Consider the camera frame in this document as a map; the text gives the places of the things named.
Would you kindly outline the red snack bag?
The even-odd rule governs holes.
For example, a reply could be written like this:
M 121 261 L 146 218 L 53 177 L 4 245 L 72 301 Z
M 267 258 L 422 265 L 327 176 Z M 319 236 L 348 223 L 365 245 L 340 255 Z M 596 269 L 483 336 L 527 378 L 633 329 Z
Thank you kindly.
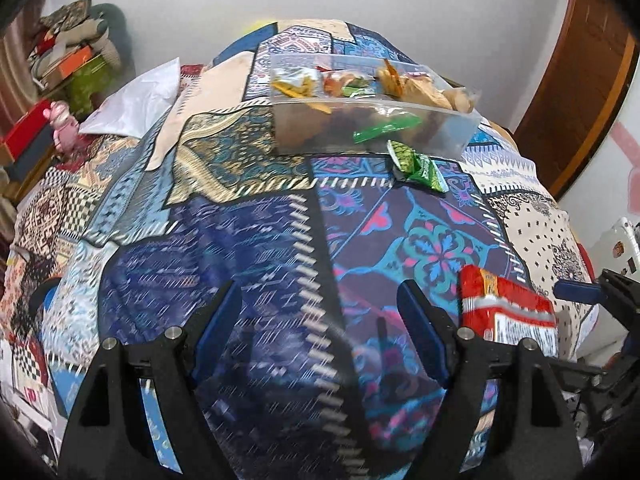
M 499 344 L 532 338 L 545 356 L 559 356 L 558 324 L 546 297 L 472 264 L 461 269 L 458 289 L 462 326 Z

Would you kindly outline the green pea snack bag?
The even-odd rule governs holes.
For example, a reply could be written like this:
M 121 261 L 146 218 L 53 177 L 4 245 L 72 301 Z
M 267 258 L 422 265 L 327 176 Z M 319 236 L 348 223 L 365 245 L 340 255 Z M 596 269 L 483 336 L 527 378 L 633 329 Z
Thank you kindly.
M 422 186 L 439 194 L 446 194 L 449 186 L 431 157 L 395 140 L 386 143 L 396 181 Z

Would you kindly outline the tan cracker snack pack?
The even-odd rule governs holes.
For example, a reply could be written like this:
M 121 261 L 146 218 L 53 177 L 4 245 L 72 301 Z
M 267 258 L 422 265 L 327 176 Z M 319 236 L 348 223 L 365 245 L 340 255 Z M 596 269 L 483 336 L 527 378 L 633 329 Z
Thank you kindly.
M 449 100 L 434 86 L 429 76 L 405 78 L 401 99 L 413 104 L 452 110 Z

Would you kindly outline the green top cookie bag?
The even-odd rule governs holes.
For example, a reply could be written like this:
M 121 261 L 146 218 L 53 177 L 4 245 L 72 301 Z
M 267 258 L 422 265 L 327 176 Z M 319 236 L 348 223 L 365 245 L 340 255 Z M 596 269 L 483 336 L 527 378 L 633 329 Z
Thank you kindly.
M 383 60 L 383 66 L 376 70 L 376 79 L 381 84 L 386 96 L 401 99 L 404 93 L 404 84 L 396 68 L 390 64 L 387 58 Z

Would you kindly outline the yellow rice puff pack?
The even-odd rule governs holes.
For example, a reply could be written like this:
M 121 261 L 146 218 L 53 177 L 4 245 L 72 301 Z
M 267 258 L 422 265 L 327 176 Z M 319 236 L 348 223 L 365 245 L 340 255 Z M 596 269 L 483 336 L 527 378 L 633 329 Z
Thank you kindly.
M 378 96 L 381 89 L 373 76 L 356 70 L 319 68 L 321 95 L 325 98 L 367 99 Z

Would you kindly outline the white device with stickers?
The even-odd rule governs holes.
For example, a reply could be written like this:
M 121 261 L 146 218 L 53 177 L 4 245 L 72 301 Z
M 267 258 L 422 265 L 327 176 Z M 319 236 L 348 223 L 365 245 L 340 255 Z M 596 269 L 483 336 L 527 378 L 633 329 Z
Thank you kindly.
M 619 218 L 611 229 L 603 232 L 587 252 L 595 276 L 610 270 L 639 281 L 639 237 L 626 217 Z

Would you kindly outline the blue patchwork bed quilt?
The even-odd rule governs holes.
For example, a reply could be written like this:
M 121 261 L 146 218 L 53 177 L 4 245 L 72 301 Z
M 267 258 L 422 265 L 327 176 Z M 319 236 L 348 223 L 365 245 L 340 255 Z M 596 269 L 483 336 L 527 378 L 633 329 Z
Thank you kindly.
M 405 55 L 342 21 L 236 40 L 141 138 L 106 136 L 47 171 L 18 215 L 1 296 L 1 404 L 58 461 L 96 349 L 147 342 L 234 281 L 242 311 L 196 389 L 243 479 L 399 479 L 442 402 L 396 308 L 417 282 L 450 315 L 468 264 L 550 296 L 587 281 L 567 213 L 487 120 L 448 190 L 402 185 L 386 155 L 279 156 L 270 58 Z

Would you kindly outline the brown wooden door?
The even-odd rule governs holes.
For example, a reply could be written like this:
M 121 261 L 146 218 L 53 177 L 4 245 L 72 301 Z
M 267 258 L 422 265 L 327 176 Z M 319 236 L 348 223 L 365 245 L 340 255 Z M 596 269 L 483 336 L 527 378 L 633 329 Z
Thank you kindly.
M 613 0 L 568 0 L 550 61 L 514 133 L 520 153 L 557 200 L 600 148 L 639 58 Z

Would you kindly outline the pink plush toy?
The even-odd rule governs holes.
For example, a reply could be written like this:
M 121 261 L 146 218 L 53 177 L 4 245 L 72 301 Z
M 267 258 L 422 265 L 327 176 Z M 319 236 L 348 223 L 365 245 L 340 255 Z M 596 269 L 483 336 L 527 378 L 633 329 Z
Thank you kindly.
M 64 101 L 52 101 L 43 112 L 53 130 L 53 143 L 62 154 L 75 151 L 79 139 L 79 122 Z

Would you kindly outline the red gift box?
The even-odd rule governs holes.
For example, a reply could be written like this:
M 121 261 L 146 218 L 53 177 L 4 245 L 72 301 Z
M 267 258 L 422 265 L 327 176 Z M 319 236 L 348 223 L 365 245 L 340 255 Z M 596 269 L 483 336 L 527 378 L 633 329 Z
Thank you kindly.
M 44 111 L 51 106 L 49 99 L 42 99 L 36 103 L 13 128 L 1 137 L 1 165 L 12 165 L 32 144 L 44 125 L 48 122 Z

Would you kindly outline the clear plastic storage bin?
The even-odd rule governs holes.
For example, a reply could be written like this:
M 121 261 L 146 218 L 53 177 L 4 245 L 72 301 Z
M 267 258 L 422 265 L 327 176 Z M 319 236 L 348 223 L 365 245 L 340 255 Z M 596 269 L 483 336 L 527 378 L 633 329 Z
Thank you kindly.
M 402 83 L 407 77 L 429 76 L 452 110 L 386 96 L 379 82 L 381 93 L 373 98 L 321 95 L 319 68 L 356 70 L 376 79 L 383 60 L 346 54 L 274 54 L 269 82 L 278 151 L 309 156 L 384 154 L 387 141 L 395 140 L 427 155 L 459 158 L 482 119 L 475 109 L 480 94 L 448 84 L 424 65 L 389 60 Z

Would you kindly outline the white pillow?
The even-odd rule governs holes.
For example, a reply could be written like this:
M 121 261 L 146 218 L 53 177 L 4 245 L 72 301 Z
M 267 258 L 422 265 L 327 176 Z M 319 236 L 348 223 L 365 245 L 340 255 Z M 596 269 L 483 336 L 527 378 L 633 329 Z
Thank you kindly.
M 80 124 L 81 134 L 114 134 L 140 140 L 174 104 L 180 87 L 180 58 L 125 84 Z

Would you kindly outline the green storage box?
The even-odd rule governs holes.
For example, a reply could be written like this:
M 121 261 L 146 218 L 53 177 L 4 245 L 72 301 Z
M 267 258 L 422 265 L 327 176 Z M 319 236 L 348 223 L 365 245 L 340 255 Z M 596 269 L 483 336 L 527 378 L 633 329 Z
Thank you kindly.
M 64 100 L 82 122 L 106 99 L 116 82 L 116 74 L 102 55 L 82 64 L 63 84 Z

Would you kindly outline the orange flat box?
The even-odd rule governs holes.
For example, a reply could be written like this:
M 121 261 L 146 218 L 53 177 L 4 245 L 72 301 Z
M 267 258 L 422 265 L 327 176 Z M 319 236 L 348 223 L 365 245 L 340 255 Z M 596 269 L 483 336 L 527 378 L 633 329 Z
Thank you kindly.
M 93 50 L 89 46 L 76 49 L 74 52 L 64 55 L 59 61 L 56 61 L 42 75 L 41 82 L 47 88 L 51 89 L 68 78 L 75 70 L 93 57 Z

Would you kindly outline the grey plush cushion pile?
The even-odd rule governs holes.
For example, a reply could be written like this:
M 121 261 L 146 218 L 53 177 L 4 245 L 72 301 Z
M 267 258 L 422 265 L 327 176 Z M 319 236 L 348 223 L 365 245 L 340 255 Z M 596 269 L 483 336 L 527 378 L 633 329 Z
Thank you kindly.
M 46 66 L 46 58 L 60 42 L 67 50 L 89 46 L 114 70 L 129 70 L 134 66 L 126 16 L 113 3 L 76 0 L 61 6 L 38 20 L 34 41 L 27 58 L 30 68 Z

